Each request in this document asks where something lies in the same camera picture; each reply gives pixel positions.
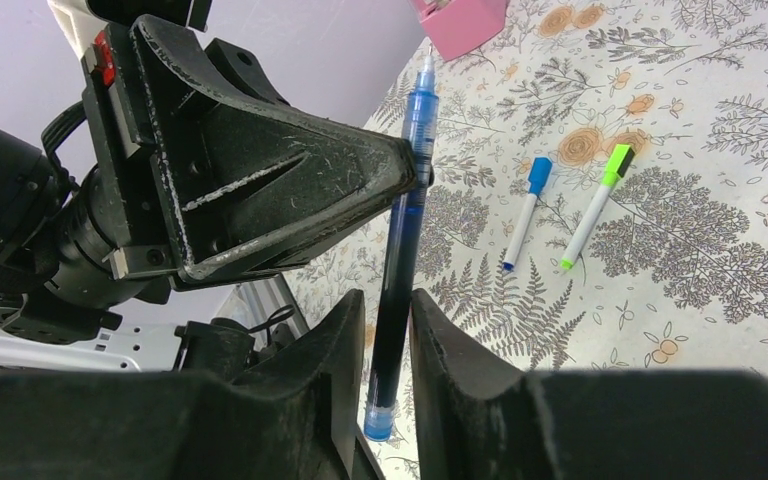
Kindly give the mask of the white pen green tip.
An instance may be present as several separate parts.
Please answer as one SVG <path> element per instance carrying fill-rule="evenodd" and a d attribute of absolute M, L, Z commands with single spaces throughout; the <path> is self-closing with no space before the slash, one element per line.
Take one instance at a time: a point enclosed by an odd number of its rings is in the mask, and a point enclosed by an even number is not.
<path fill-rule="evenodd" d="M 600 184 L 581 217 L 561 257 L 560 266 L 570 270 L 576 264 L 584 246 L 595 229 L 611 193 L 628 171 L 636 152 L 630 144 L 617 144 L 603 170 Z"/>

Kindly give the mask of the blue gel pen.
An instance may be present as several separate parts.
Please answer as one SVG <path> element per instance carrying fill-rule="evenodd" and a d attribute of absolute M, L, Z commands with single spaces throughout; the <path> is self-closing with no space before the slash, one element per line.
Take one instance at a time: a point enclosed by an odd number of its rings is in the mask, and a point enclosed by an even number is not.
<path fill-rule="evenodd" d="M 391 436 L 394 406 L 411 308 L 419 241 L 428 187 L 420 186 L 420 174 L 432 166 L 439 97 L 436 71 L 429 51 L 408 96 L 402 137 L 411 146 L 417 170 L 417 186 L 393 203 L 376 318 L 370 382 L 363 433 L 384 442 Z"/>

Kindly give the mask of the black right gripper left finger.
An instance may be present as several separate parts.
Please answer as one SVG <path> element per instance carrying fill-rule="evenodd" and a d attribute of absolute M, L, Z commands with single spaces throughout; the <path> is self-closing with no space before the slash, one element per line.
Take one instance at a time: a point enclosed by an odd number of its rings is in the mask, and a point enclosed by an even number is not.
<path fill-rule="evenodd" d="M 347 479 L 365 299 L 239 373 L 0 374 L 0 479 Z"/>

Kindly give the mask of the white pen dark tip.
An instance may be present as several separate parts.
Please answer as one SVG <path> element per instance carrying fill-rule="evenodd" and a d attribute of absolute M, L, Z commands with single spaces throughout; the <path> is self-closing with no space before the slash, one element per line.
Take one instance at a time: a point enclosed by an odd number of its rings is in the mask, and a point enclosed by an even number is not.
<path fill-rule="evenodd" d="M 549 158 L 537 157 L 534 159 L 527 177 L 528 189 L 523 205 L 502 261 L 504 271 L 512 272 L 517 264 L 537 200 L 548 181 L 551 170 L 552 161 Z"/>

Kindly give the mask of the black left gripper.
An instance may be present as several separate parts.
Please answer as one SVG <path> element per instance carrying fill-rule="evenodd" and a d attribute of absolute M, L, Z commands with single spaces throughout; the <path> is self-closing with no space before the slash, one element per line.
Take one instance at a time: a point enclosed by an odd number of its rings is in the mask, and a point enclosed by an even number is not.
<path fill-rule="evenodd" d="M 97 34 L 80 100 L 40 147 L 0 130 L 0 328 L 12 335 L 87 340 L 119 326 L 115 307 L 130 299 L 164 304 L 175 291 L 228 285 L 175 281 L 135 21 Z"/>

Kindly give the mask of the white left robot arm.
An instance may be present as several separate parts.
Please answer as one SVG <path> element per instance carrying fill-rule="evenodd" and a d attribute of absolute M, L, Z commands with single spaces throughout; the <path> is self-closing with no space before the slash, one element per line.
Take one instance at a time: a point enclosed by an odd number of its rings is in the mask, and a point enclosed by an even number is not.
<path fill-rule="evenodd" d="M 139 371 L 129 300 L 308 264 L 413 187 L 407 141 L 292 107 L 188 1 L 112 6 L 33 146 L 0 129 L 0 367 Z"/>

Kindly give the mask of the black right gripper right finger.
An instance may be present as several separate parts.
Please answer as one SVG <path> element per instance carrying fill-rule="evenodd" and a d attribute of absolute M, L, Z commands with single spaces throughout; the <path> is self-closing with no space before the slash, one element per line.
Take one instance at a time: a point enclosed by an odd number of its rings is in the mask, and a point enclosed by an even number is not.
<path fill-rule="evenodd" d="M 412 295 L 425 479 L 768 479 L 768 379 L 740 370 L 525 372 Z"/>

